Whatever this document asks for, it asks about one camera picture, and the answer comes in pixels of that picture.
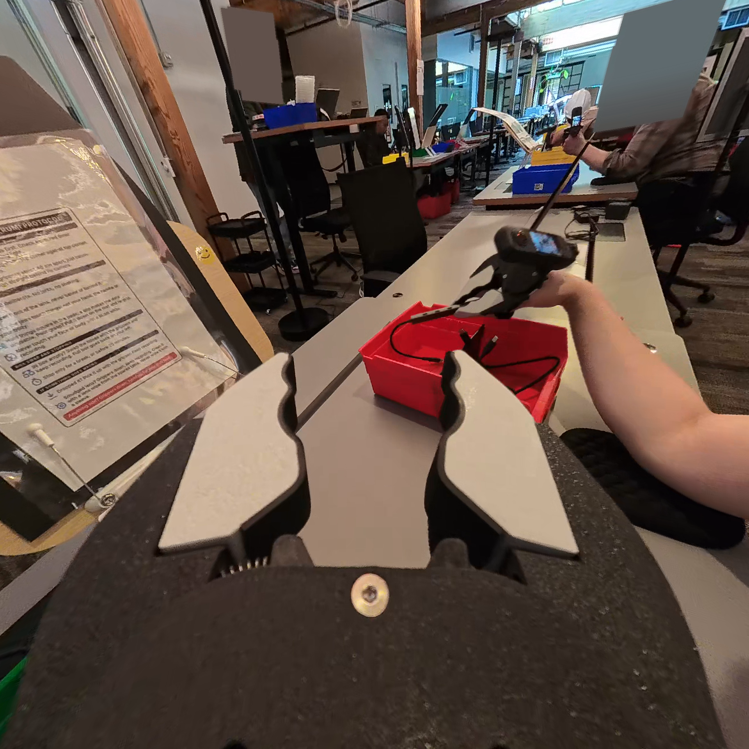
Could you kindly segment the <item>person's right forearm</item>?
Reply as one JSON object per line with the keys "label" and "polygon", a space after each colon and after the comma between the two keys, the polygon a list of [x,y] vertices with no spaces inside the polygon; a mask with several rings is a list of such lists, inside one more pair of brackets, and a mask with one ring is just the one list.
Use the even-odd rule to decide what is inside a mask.
{"label": "person's right forearm", "polygon": [[635,461],[689,499],[748,519],[748,416],[713,412],[589,282],[561,296],[594,406]]}

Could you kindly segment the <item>black elbow pad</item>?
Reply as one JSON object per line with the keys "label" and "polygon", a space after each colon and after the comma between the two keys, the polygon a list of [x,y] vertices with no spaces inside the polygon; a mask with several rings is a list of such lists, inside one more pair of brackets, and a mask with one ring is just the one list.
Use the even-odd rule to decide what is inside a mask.
{"label": "black elbow pad", "polygon": [[634,526],[707,550],[735,548],[744,540],[745,520],[666,486],[636,463],[611,433],[574,428],[560,439]]}

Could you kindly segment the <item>black utility cart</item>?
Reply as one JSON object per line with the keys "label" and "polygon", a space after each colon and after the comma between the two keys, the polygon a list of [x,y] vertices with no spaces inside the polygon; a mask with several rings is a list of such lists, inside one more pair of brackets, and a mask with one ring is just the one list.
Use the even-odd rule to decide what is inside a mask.
{"label": "black utility cart", "polygon": [[[208,218],[208,230],[213,238],[232,242],[237,255],[222,261],[222,264],[227,272],[246,277],[249,290],[241,292],[241,295],[250,309],[270,313],[287,303],[288,295],[283,286],[279,262],[273,253],[266,219],[260,211],[250,211],[238,219],[230,219],[226,213],[216,213]],[[266,239],[266,250],[253,247],[251,238],[257,234],[262,234]],[[278,287],[266,284],[262,274],[268,269],[275,271]]]}

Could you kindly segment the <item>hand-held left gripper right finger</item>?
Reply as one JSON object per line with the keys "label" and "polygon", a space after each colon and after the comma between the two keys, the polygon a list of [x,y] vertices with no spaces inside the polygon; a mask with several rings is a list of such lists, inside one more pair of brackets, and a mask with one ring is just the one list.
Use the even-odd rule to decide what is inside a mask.
{"label": "hand-held left gripper right finger", "polygon": [[430,566],[451,559],[518,572],[519,552],[580,552],[538,426],[508,387],[463,351],[446,355],[443,433],[426,480]]}

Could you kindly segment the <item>blue plastic bin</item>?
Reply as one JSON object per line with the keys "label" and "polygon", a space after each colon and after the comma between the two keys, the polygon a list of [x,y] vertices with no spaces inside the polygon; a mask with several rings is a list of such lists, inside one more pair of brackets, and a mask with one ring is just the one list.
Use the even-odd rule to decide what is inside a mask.
{"label": "blue plastic bin", "polygon": [[269,130],[278,130],[318,121],[315,103],[294,103],[264,109],[264,122]]}
{"label": "blue plastic bin", "polygon": [[551,167],[519,167],[511,178],[511,193],[517,195],[550,195],[563,179],[570,164]]}

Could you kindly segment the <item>black office chair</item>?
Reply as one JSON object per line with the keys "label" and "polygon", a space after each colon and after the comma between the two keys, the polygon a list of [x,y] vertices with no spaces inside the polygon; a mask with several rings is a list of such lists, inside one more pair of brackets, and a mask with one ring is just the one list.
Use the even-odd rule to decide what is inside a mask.
{"label": "black office chair", "polygon": [[729,247],[742,240],[748,225],[748,141],[744,138],[731,152],[726,167],[725,186],[717,195],[706,198],[707,182],[713,173],[695,173],[684,181],[661,181],[645,185],[637,197],[637,206],[655,265],[662,249],[676,247],[668,270],[657,270],[664,298],[677,312],[676,327],[686,328],[692,320],[673,287],[699,291],[698,303],[715,299],[709,286],[679,276],[679,269],[690,247],[706,243]]}
{"label": "black office chair", "polygon": [[410,170],[398,157],[340,174],[338,184],[362,257],[361,296],[376,297],[428,250]]}
{"label": "black office chair", "polygon": [[314,145],[296,140],[279,146],[277,154],[299,229],[332,241],[331,252],[308,263],[313,280],[317,282],[320,274],[334,265],[350,270],[351,280],[356,282],[359,273],[350,262],[355,254],[339,248],[339,243],[347,240],[345,231],[352,228],[351,219],[344,208],[332,208],[330,188]]}

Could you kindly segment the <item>red plastic bin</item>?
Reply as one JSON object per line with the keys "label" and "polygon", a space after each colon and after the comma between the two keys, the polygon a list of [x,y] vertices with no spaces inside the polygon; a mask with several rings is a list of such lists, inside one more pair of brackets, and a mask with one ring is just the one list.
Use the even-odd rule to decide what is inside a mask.
{"label": "red plastic bin", "polygon": [[439,219],[450,213],[452,206],[460,199],[459,181],[448,180],[439,189],[423,192],[417,197],[419,214],[424,221]]}
{"label": "red plastic bin", "polygon": [[412,305],[361,347],[374,394],[437,417],[444,402],[445,355],[465,351],[515,394],[536,423],[543,423],[568,361],[567,330],[493,316],[408,322],[414,314],[439,307]]}

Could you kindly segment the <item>wooden sign board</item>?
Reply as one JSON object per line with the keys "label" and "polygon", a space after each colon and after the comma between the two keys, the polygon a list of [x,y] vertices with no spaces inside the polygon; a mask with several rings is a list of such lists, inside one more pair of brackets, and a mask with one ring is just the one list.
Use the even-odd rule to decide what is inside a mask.
{"label": "wooden sign board", "polygon": [[[273,345],[266,332],[261,327],[253,311],[243,299],[240,290],[234,284],[229,274],[223,269],[218,255],[214,264],[205,265],[197,262],[195,247],[204,245],[209,247],[208,242],[193,229],[178,222],[169,222],[169,226],[182,243],[185,250],[192,257],[193,263],[201,275],[208,282],[220,304],[220,311],[229,314],[230,322],[238,329],[241,341],[247,342],[252,351],[257,355],[260,362],[266,362],[274,355]],[[59,521],[53,528],[46,531],[37,539],[27,541],[8,526],[1,525],[1,555],[13,559],[27,554],[38,554],[54,548],[57,545],[69,541],[89,529],[100,517],[106,515],[106,511],[99,514],[91,514],[85,509],[72,511],[66,518]]]}

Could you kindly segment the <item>black floor lamp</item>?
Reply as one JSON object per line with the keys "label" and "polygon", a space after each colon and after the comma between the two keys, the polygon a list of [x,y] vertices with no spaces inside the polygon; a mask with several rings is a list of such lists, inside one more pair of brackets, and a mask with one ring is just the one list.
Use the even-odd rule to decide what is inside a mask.
{"label": "black floor lamp", "polygon": [[276,216],[276,202],[272,200],[272,196],[267,186],[261,161],[258,157],[256,146],[253,143],[251,131],[247,123],[247,117],[240,98],[240,93],[238,89],[234,87],[228,52],[225,48],[212,2],[200,1],[199,4],[201,6],[204,21],[211,38],[213,51],[217,57],[217,62],[229,97],[230,115],[237,121],[237,125],[239,126],[241,141],[247,152],[249,162],[252,166],[252,172],[255,176],[256,184],[260,192],[264,215],[269,223],[274,242],[278,248],[282,260],[282,267],[288,282],[288,290],[295,305],[295,310],[293,312],[287,313],[279,320],[279,332],[286,341],[305,342],[310,340],[317,332],[323,330],[323,328],[330,322],[330,315],[324,309],[318,307],[305,307],[302,303],[299,289],[296,286],[291,261],[286,250],[286,243],[280,229],[279,219]]}

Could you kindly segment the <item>wooden support post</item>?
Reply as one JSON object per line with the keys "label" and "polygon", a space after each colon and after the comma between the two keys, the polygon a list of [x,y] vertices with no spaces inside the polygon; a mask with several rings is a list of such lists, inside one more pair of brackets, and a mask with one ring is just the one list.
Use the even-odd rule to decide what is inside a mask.
{"label": "wooden support post", "polygon": [[174,170],[174,182],[195,230],[209,242],[220,259],[235,257],[236,248],[231,241],[214,238],[208,230],[208,219],[218,213],[217,203],[140,3],[102,1],[101,5],[163,143],[165,155]]}
{"label": "wooden support post", "polygon": [[420,1],[404,1],[407,38],[407,75],[409,103],[414,108],[416,122],[423,126],[424,65],[422,60],[422,7]]}

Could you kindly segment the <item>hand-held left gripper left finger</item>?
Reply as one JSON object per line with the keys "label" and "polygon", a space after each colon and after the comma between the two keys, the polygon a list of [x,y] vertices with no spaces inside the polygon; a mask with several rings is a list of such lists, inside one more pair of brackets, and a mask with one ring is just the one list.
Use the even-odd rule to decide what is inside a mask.
{"label": "hand-held left gripper left finger", "polygon": [[260,563],[277,539],[304,528],[311,498],[295,396],[295,363],[279,353],[208,408],[161,553],[222,548],[232,563]]}

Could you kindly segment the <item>wooden desk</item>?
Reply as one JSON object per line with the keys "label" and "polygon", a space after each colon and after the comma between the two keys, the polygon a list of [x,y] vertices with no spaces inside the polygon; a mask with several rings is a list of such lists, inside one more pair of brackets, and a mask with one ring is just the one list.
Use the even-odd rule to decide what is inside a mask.
{"label": "wooden desk", "polygon": [[362,137],[365,131],[374,129],[378,123],[378,117],[350,117],[332,121],[317,121],[313,124],[304,124],[295,127],[287,127],[278,130],[252,130],[252,140],[256,146],[258,157],[261,161],[263,173],[268,184],[272,185],[274,197],[283,218],[288,226],[289,238],[293,252],[300,270],[301,288],[305,295],[322,298],[325,300],[336,297],[336,292],[327,288],[320,288],[318,281],[315,282],[308,265],[305,254],[304,243],[297,224],[297,216],[288,185],[282,172],[277,150],[281,145],[293,141],[309,141],[317,150],[332,145],[344,147],[344,163],[349,172],[356,170],[354,163],[354,144]]}

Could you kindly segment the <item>black slanted pole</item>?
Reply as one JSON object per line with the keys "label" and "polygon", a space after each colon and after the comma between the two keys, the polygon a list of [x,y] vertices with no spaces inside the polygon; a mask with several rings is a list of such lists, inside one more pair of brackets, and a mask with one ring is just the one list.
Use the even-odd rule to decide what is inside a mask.
{"label": "black slanted pole", "polygon": [[535,231],[539,228],[540,224],[545,220],[546,216],[548,215],[550,209],[555,205],[557,202],[558,197],[563,193],[563,191],[566,189],[567,184],[570,182],[572,177],[574,176],[577,166],[579,165],[582,156],[585,154],[588,146],[591,144],[591,142],[594,140],[594,134],[590,136],[590,138],[587,138],[584,140],[584,145],[580,148],[579,152],[577,153],[575,160],[570,164],[567,172],[565,173],[563,179],[559,182],[554,192],[551,193],[548,200],[545,202],[543,208],[538,212],[538,215],[536,216],[536,219],[533,221],[533,223],[529,226],[529,230]]}

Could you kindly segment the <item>person's right hand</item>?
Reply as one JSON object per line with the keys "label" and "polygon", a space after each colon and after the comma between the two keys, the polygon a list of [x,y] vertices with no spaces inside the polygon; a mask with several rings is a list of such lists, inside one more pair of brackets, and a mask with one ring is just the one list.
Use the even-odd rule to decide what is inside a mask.
{"label": "person's right hand", "polygon": [[589,290],[589,286],[589,282],[585,279],[563,270],[555,270],[549,273],[547,279],[532,292],[522,306],[534,309],[560,306],[567,309]]}

